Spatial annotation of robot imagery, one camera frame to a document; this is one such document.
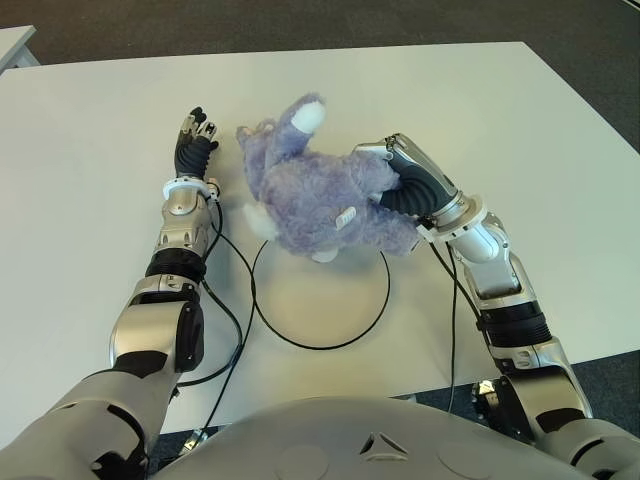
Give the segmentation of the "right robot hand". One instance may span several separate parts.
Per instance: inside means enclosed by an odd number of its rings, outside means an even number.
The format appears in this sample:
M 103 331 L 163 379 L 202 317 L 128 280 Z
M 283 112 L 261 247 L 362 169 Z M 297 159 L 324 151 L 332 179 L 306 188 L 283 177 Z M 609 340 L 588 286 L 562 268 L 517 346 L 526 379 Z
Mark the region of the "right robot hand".
M 438 165 L 407 135 L 395 133 L 374 143 L 355 146 L 354 153 L 373 154 L 398 175 L 398 185 L 379 194 L 388 210 L 444 226 L 470 209 L 469 200 Z

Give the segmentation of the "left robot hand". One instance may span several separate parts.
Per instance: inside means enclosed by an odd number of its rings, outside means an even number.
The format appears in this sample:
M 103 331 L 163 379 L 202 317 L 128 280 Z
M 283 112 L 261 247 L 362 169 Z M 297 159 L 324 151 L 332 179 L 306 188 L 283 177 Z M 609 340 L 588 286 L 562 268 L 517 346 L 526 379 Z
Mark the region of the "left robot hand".
M 177 177 L 205 178 L 211 154 L 218 148 L 214 139 L 216 125 L 207 120 L 201 107 L 195 107 L 184 119 L 174 150 L 174 168 Z

